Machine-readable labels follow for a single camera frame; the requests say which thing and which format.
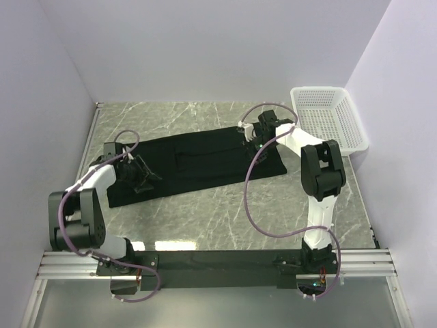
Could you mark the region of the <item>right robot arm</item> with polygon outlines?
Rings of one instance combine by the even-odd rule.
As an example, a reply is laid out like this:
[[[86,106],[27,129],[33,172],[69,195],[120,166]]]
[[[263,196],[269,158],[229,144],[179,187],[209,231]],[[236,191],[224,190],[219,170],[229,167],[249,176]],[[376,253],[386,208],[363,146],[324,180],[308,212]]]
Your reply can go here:
[[[333,210],[341,189],[346,184],[346,173],[339,144],[335,140],[324,141],[297,127],[290,120],[280,120],[273,110],[264,111],[258,117],[261,132],[256,133],[253,124],[238,122],[238,130],[244,134],[244,143],[254,149],[243,187],[243,204],[251,225],[260,233],[272,238],[287,238],[302,233],[299,260],[294,267],[314,273],[328,264],[339,264],[341,256],[333,253]],[[300,180],[308,196],[307,227],[285,234],[263,231],[253,220],[247,202],[247,191],[252,169],[270,146],[285,146],[300,157]]]

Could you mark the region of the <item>black t-shirt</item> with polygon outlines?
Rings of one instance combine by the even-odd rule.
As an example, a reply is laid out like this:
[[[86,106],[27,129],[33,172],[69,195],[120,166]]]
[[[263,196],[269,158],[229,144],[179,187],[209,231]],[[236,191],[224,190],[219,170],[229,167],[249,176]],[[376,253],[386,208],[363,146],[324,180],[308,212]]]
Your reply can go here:
[[[265,150],[261,162],[250,168],[256,152],[235,126],[142,141],[132,153],[160,180],[151,181],[152,190],[141,193],[116,182],[107,190],[111,208],[231,185],[247,176],[256,180],[287,172],[275,147]]]

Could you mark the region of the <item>white plastic mesh basket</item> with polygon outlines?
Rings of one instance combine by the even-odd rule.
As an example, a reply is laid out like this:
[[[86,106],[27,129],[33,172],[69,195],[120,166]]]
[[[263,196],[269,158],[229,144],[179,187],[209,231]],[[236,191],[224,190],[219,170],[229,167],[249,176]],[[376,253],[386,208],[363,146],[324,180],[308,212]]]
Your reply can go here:
[[[290,97],[302,130],[319,139],[336,140],[344,156],[368,149],[368,138],[346,89],[294,87],[290,90]]]

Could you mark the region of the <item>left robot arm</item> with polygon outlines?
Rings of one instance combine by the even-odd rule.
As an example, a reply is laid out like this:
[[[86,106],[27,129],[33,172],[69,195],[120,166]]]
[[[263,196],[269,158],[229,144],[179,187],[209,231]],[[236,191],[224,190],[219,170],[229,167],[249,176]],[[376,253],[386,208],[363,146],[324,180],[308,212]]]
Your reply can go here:
[[[65,191],[49,195],[49,239],[53,251],[112,260],[113,268],[122,275],[134,271],[137,259],[132,244],[127,238],[107,234],[100,202],[116,182],[125,183],[129,191],[141,195],[162,180],[140,155],[131,154],[137,146],[105,143],[103,154],[82,178]]]

